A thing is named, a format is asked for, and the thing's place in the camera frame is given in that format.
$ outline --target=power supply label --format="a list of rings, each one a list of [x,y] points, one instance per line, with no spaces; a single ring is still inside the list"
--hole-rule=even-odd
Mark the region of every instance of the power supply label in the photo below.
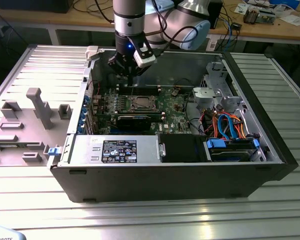
[[[105,140],[102,148],[102,162],[105,164],[126,164],[137,162],[136,140]]]

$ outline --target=wire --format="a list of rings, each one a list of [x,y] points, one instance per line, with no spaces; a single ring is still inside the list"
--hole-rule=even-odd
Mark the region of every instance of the wire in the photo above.
[[[177,83],[180,82],[181,80],[186,80],[186,81],[187,81],[188,83],[190,83],[193,87],[195,87],[195,85],[194,85],[188,78],[185,78],[185,77],[176,80],[176,81],[174,82],[173,86],[175,87],[175,86],[177,85]]]
[[[224,49],[224,52],[226,52],[228,50],[228,48],[229,48],[229,44],[230,44],[230,40],[231,40],[231,35],[232,35],[232,30],[231,30],[229,22],[227,20],[225,20],[225,19],[223,19],[223,21],[228,24],[228,29],[229,29],[229,31],[228,31],[229,32],[229,39],[228,39],[228,42],[227,42],[226,47]]]
[[[9,53],[9,50],[8,50],[8,45],[9,45],[9,41],[10,41],[10,36],[11,36],[11,33],[13,32],[13,30],[11,29],[9,35],[8,35],[8,40],[6,41],[6,44],[5,44],[5,48],[6,48],[6,53],[10,56],[10,53]]]
[[[87,10],[81,10],[81,9],[78,9],[76,8],[76,4],[81,2],[82,0],[76,0],[73,5],[72,5],[72,8],[78,12],[81,12],[81,13],[96,13],[96,12],[99,12],[99,10],[90,10],[89,8],[91,8],[92,6],[94,6],[95,4],[91,4],[90,6],[87,7]],[[99,3],[99,5],[102,5],[102,4],[106,4],[107,2],[109,2],[110,0],[106,0],[105,2],[102,2],[102,3]],[[106,10],[106,9],[109,9],[109,8],[112,8],[113,6],[109,6],[107,8],[104,8],[102,9],[103,10]]]
[[[107,20],[109,23],[113,24],[115,21],[112,19],[107,18],[107,16],[104,14],[104,12],[102,11],[102,9],[99,6],[99,3],[97,0],[94,0],[96,7],[99,9],[99,12],[101,13],[102,17]]]
[[[94,10],[91,10],[90,8],[92,7],[92,6],[94,6],[95,4],[91,4],[90,6],[88,6],[87,7],[87,9],[89,10],[89,11],[87,11],[87,13],[88,14],[90,14],[90,15],[92,15],[92,16],[97,16],[97,15],[94,15],[94,13],[98,13],[99,12],[99,10],[97,10],[97,11],[94,11]],[[102,11],[104,11],[104,10],[107,10],[107,9],[111,9],[111,8],[113,8],[114,6],[108,6],[108,7],[106,7],[106,8],[103,8],[102,9]]]
[[[194,127],[200,134],[203,134],[203,131],[202,131],[200,128],[198,128],[196,125],[194,125],[194,124],[189,120],[189,117],[188,117],[188,114],[187,114],[187,106],[188,106],[188,102],[189,102],[189,99],[190,99],[191,94],[193,94],[192,91],[189,93],[189,96],[188,96],[188,98],[187,98],[187,100],[186,100],[186,103],[185,103],[185,106],[184,106],[184,115],[185,115],[186,120],[189,122],[189,124],[190,124],[192,127]]]
[[[2,19],[2,21],[4,21],[14,32],[15,32],[15,34],[17,34],[18,35],[18,37],[28,46],[29,45],[29,43],[14,29],[14,27],[13,26],[11,26],[10,25],[10,23],[8,23],[5,19],[4,19],[4,17],[3,16],[1,16],[1,14],[0,14],[0,18]]]
[[[165,47],[162,49],[161,53],[159,55],[156,55],[156,57],[161,56],[164,53],[164,51],[168,49],[168,47],[171,45],[171,43],[174,41],[174,39],[179,35],[179,33],[181,33],[185,29],[194,29],[195,32],[196,32],[196,34],[195,34],[195,36],[191,40],[184,41],[184,42],[193,41],[198,36],[198,34],[199,34],[198,30],[194,26],[184,26],[184,27],[180,28],[179,31],[177,31],[173,35],[173,37],[171,38],[171,40],[165,45]]]
[[[195,40],[197,38],[197,36],[199,35],[199,32],[198,32],[198,29],[195,28],[194,26],[184,26],[182,27],[181,29],[179,29],[173,37],[170,37],[165,31],[168,27],[168,23],[167,23],[167,20],[165,19],[165,17],[160,13],[159,9],[158,9],[158,5],[156,3],[155,0],[151,0],[152,2],[152,5],[153,5],[153,8],[155,10],[155,12],[157,13],[158,15],[158,20],[159,20],[159,24],[160,24],[160,31],[159,33],[162,33],[164,34],[168,39],[170,39],[170,41],[167,43],[167,45],[163,48],[162,52],[157,55],[156,57],[160,56],[165,50],[168,49],[168,47],[171,45],[172,42],[176,42],[176,43],[180,43],[180,44],[183,44],[183,43],[189,43],[189,42],[192,42],[193,40]],[[195,30],[195,36],[192,37],[191,39],[189,40],[185,40],[185,41],[180,41],[180,40],[175,40],[175,38],[185,29],[193,29]]]
[[[238,136],[237,136],[236,131],[234,130],[234,124],[233,124],[233,122],[231,120],[231,117],[229,115],[227,115],[227,114],[222,114],[222,115],[219,116],[219,119],[218,119],[218,130],[219,130],[219,132],[221,133],[222,136],[224,136],[227,140],[229,140],[229,137],[221,130],[221,119],[223,117],[228,118],[231,136],[234,139],[237,139]]]
[[[98,82],[98,92],[96,94],[99,95],[99,92],[100,92],[100,82]]]

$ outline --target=metal work surface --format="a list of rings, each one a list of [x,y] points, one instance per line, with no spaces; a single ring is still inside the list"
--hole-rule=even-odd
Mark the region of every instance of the metal work surface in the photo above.
[[[274,59],[231,55],[300,165],[300,89]]]
[[[69,54],[66,52],[66,48],[60,49],[60,55]],[[42,64],[38,59],[33,62],[31,54],[23,56],[8,81],[16,81],[24,64]],[[300,165],[300,128],[292,124],[300,123],[300,90],[275,71],[279,66],[263,55],[235,54],[233,58]],[[50,64],[84,68],[82,61],[69,63],[70,59]],[[31,79],[24,84],[48,82]],[[76,79],[51,83],[61,86],[58,93],[67,87],[79,91],[80,81]],[[60,236],[67,240],[300,240],[300,166],[283,180],[266,183],[249,198],[91,204],[71,202],[45,166],[0,167],[0,225],[20,231],[28,240]]]

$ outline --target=gray 3d printed part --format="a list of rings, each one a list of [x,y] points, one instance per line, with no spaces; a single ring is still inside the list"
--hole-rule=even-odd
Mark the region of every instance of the gray 3d printed part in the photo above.
[[[33,162],[36,163],[36,162],[41,162],[42,161],[41,156],[37,152],[24,152],[23,156],[22,156],[22,159],[25,162],[30,162],[30,163],[33,163]]]
[[[40,88],[30,87],[26,92],[26,97],[30,99],[34,105],[37,115],[39,116],[45,129],[51,129],[53,123],[50,120],[50,112],[45,108],[45,104],[40,97]]]
[[[70,120],[72,111],[69,104],[60,104],[58,113],[61,120]]]

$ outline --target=aluminum profile table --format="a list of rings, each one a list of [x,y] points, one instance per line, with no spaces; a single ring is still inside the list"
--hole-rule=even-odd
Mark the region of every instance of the aluminum profile table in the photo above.
[[[0,101],[18,81],[23,84],[19,86],[48,84],[41,74],[18,77],[30,65],[85,68],[84,47],[50,47],[27,49],[2,84]],[[62,57],[76,51],[78,55]],[[286,178],[268,182],[249,198],[87,204],[69,201],[45,166],[0,167],[0,225],[24,233],[28,240],[300,240],[300,89],[273,59],[232,56],[299,163]],[[75,88],[77,82],[55,79],[50,89]],[[72,104],[71,99],[61,101]]]

